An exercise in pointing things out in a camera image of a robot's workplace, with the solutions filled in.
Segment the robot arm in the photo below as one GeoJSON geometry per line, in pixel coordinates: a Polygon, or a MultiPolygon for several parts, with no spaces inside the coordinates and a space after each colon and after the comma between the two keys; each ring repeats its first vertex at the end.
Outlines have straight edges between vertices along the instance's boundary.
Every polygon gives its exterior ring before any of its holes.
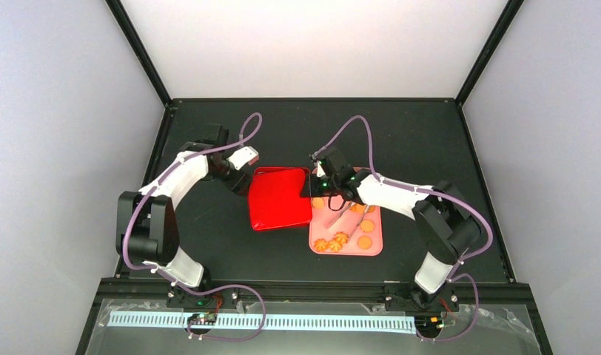
{"type": "Polygon", "coordinates": [[[258,153],[245,146],[234,151],[197,155],[195,152],[223,146],[228,139],[228,131],[214,126],[213,135],[197,143],[188,143],[176,159],[138,192],[125,192],[118,201],[118,225],[116,249],[122,254],[122,243],[135,207],[144,196],[144,202],[131,230],[128,242],[128,255],[161,269],[174,280],[197,288],[203,281],[205,269],[195,262],[179,246],[178,225],[175,210],[187,192],[204,178],[221,180],[237,195],[245,195],[250,184],[250,175],[241,171],[246,164],[253,164],[258,153]]]}
{"type": "Polygon", "coordinates": [[[378,180],[368,169],[355,171],[334,147],[314,157],[318,173],[311,181],[314,196],[340,195],[344,200],[380,206],[413,219],[423,238],[427,254],[414,281],[427,294],[444,284],[459,257],[481,235],[481,228],[464,209],[441,198],[418,192],[435,190],[463,200],[450,183],[437,186],[405,184],[414,191],[397,187],[393,180],[378,180]]]}

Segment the led light strip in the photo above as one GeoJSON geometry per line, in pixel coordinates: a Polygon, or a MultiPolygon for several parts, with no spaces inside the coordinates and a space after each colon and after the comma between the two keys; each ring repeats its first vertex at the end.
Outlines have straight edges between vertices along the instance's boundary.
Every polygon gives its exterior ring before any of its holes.
{"type": "MultiPolygon", "coordinates": [[[[109,327],[183,328],[193,313],[112,311],[109,327]]],[[[248,329],[259,326],[261,314],[219,314],[215,325],[192,329],[248,329]]],[[[271,331],[375,331],[416,334],[414,317],[268,314],[264,330],[271,331]]]]}

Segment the red container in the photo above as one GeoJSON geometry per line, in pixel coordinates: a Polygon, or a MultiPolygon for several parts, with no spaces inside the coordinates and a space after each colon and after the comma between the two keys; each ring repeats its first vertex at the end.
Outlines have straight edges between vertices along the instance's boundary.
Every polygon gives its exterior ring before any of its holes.
{"type": "Polygon", "coordinates": [[[248,191],[250,224],[256,231],[307,226],[312,204],[301,197],[307,168],[265,166],[255,170],[248,191]]]}

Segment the orange cookie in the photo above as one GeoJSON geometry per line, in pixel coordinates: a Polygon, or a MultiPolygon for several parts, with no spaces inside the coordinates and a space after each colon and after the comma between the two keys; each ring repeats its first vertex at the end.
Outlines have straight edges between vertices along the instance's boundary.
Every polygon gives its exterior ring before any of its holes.
{"type": "Polygon", "coordinates": [[[324,207],[324,200],[322,199],[322,197],[314,197],[312,198],[312,206],[315,209],[321,209],[324,207]]]}
{"type": "Polygon", "coordinates": [[[362,220],[360,228],[364,233],[370,233],[375,230],[375,223],[371,220],[362,220]]]}
{"type": "Polygon", "coordinates": [[[329,248],[334,253],[337,253],[338,251],[342,250],[342,244],[339,244],[337,240],[333,239],[329,242],[329,248]]]}
{"type": "MultiPolygon", "coordinates": [[[[376,208],[376,206],[370,206],[370,208],[368,208],[368,213],[372,213],[376,208]]],[[[363,213],[366,210],[366,205],[360,205],[359,203],[356,203],[353,205],[353,207],[351,207],[351,210],[353,212],[363,213]]]]}
{"type": "Polygon", "coordinates": [[[370,237],[367,235],[362,235],[357,240],[357,246],[359,246],[360,249],[364,250],[370,249],[370,247],[372,246],[372,239],[370,239],[370,237]]]}
{"type": "Polygon", "coordinates": [[[326,251],[329,248],[329,242],[324,239],[319,239],[314,242],[315,251],[319,251],[320,253],[326,251]]]}
{"type": "Polygon", "coordinates": [[[349,242],[349,235],[343,231],[339,231],[338,233],[335,233],[335,241],[342,245],[346,244],[349,242]]]}

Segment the black mat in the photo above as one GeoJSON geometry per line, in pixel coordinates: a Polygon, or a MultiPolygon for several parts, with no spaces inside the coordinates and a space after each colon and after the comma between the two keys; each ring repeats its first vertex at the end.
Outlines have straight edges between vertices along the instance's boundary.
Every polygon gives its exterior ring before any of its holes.
{"type": "MultiPolygon", "coordinates": [[[[196,123],[220,123],[236,136],[248,115],[261,112],[263,126],[250,142],[260,153],[256,166],[311,167],[309,154],[324,145],[348,118],[364,115],[372,128],[379,173],[419,184],[449,180],[473,207],[490,216],[452,100],[175,103],[178,109],[155,176],[172,162],[180,146],[198,139],[196,123]]],[[[354,166],[368,166],[361,122],[349,126],[335,145],[354,166]]],[[[307,228],[253,231],[246,198],[236,197],[215,181],[197,184],[177,210],[182,248],[207,266],[215,280],[411,281],[426,253],[414,222],[385,209],[381,213],[383,251],[376,257],[347,257],[315,254],[309,249],[307,228]]],[[[476,246],[484,242],[481,238],[476,246]]],[[[461,270],[470,272],[478,282],[507,282],[496,240],[461,270]]],[[[149,276],[145,271],[132,273],[132,277],[149,276]]]]}

